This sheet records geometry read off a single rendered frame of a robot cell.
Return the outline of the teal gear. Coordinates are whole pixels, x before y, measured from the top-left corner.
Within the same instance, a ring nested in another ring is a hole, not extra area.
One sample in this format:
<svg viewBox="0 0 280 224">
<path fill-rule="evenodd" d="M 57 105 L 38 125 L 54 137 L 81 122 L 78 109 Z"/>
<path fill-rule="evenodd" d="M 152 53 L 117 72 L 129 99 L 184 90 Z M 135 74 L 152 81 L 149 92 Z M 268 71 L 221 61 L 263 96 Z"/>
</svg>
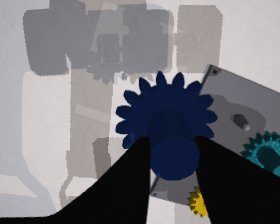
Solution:
<svg viewBox="0 0 280 224">
<path fill-rule="evenodd" d="M 277 132 L 270 135 L 266 131 L 265 137 L 258 133 L 258 140 L 249 139 L 250 145 L 245 145 L 248 152 L 241 153 L 244 159 L 253 161 L 254 164 L 274 173 L 280 177 L 280 136 Z"/>
</svg>

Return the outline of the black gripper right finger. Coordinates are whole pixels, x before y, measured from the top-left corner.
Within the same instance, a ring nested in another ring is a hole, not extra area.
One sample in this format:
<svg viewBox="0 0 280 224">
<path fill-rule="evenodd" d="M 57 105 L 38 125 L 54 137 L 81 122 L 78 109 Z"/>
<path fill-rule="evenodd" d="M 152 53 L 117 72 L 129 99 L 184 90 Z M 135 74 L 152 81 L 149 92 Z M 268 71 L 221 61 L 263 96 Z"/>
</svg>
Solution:
<svg viewBox="0 0 280 224">
<path fill-rule="evenodd" d="M 280 177 L 205 136 L 197 185 L 211 224 L 280 224 Z"/>
</svg>

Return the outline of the yellow gear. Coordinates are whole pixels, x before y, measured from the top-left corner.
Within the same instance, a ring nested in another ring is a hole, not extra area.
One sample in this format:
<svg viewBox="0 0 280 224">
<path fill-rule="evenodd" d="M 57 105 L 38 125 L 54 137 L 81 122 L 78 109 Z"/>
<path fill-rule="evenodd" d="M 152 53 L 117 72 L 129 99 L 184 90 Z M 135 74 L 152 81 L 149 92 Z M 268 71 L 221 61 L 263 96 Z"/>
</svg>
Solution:
<svg viewBox="0 0 280 224">
<path fill-rule="evenodd" d="M 189 208 L 191 208 L 191 210 L 195 212 L 196 216 L 199 216 L 200 214 L 200 217 L 204 217 L 204 214 L 208 214 L 207 209 L 205 209 L 205 202 L 203 200 L 203 196 L 201 196 L 199 186 L 197 186 L 197 188 L 195 189 L 196 189 L 196 193 L 195 192 L 189 193 L 191 194 L 192 197 L 192 198 L 188 198 Z"/>
</svg>

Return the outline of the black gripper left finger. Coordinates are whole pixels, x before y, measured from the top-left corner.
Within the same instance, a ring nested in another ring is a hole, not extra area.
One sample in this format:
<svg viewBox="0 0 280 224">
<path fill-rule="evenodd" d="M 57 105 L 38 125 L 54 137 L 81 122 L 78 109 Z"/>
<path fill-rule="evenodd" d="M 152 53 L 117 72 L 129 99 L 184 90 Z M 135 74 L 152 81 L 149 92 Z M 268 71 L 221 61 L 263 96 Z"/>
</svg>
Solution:
<svg viewBox="0 0 280 224">
<path fill-rule="evenodd" d="M 151 186 L 149 137 L 139 137 L 95 184 L 58 213 L 0 217 L 0 224 L 147 224 Z"/>
</svg>

